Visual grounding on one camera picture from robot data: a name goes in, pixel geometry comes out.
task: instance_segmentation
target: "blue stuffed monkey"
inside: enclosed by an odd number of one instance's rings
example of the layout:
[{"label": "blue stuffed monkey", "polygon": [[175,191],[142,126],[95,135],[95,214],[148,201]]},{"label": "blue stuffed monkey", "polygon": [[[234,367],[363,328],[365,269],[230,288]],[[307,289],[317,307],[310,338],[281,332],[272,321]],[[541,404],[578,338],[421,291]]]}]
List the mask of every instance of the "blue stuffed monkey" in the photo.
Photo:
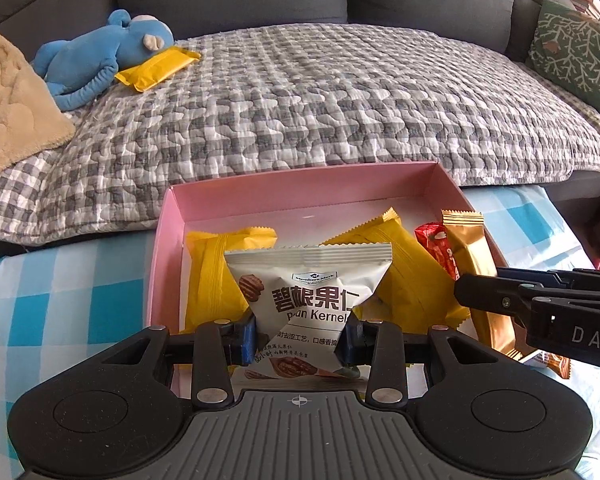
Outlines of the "blue stuffed monkey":
[{"label": "blue stuffed monkey", "polygon": [[64,112],[95,99],[120,70],[144,63],[170,46],[173,35],[163,22],[147,15],[131,19],[119,9],[104,27],[71,41],[45,43],[31,65]]}]

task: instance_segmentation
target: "blue and white tablecloth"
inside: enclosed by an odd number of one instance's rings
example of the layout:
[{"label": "blue and white tablecloth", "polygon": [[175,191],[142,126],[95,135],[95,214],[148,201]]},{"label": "blue and white tablecloth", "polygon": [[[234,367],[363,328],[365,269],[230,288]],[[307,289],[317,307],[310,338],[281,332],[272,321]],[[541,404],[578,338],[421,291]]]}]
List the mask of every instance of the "blue and white tablecloth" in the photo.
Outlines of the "blue and white tablecloth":
[{"label": "blue and white tablecloth", "polygon": [[6,433],[18,397],[142,329],[154,233],[0,260],[0,480],[22,472]]},{"label": "blue and white tablecloth", "polygon": [[[591,267],[538,186],[464,190],[512,267]],[[22,468],[6,420],[18,396],[142,327],[153,232],[81,242],[0,261],[0,480]],[[589,404],[594,436],[578,472],[600,480],[600,369],[566,381]]]}]

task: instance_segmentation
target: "monkey ear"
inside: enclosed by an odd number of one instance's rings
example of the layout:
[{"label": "monkey ear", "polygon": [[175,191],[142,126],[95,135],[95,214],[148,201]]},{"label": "monkey ear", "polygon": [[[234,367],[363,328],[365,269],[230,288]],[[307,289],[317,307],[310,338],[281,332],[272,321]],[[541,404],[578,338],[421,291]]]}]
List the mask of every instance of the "monkey ear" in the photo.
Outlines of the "monkey ear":
[{"label": "monkey ear", "polygon": [[142,38],[142,44],[152,52],[157,52],[164,47],[164,40],[160,36],[154,36],[153,34],[145,34]]},{"label": "monkey ear", "polygon": [[114,10],[107,20],[107,25],[120,25],[120,27],[128,27],[131,23],[131,16],[125,9]]}]

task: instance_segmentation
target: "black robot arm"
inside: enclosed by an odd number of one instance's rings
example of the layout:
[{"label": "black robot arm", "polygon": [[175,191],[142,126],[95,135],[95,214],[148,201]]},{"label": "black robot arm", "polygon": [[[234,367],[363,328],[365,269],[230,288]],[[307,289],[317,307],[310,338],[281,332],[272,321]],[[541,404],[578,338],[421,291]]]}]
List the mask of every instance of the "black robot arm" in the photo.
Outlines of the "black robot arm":
[{"label": "black robot arm", "polygon": [[464,275],[455,295],[464,306],[511,316],[534,348],[600,366],[600,271],[499,268]]},{"label": "black robot arm", "polygon": [[[584,400],[446,326],[404,334],[349,316],[335,351],[371,365],[364,402],[350,383],[234,397],[227,365],[250,363],[256,341],[250,312],[194,334],[152,326],[33,388],[8,420],[22,480],[326,480],[352,467],[360,480],[578,478]],[[422,397],[410,398],[405,363],[424,365]],[[178,364],[193,364],[190,399],[170,390]],[[299,463],[306,473],[289,473]]]}]

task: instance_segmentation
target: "metal screw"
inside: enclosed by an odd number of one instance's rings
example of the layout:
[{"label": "metal screw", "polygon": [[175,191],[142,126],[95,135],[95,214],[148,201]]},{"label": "metal screw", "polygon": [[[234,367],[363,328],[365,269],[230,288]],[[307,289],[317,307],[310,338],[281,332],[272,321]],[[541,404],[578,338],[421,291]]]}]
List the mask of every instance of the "metal screw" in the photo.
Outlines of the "metal screw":
[{"label": "metal screw", "polygon": [[227,392],[220,388],[205,388],[204,390],[200,390],[196,397],[200,402],[204,402],[205,404],[217,404],[226,400],[228,396]]},{"label": "metal screw", "polygon": [[378,388],[377,390],[374,390],[371,397],[375,402],[395,404],[402,400],[402,393],[395,388]]}]

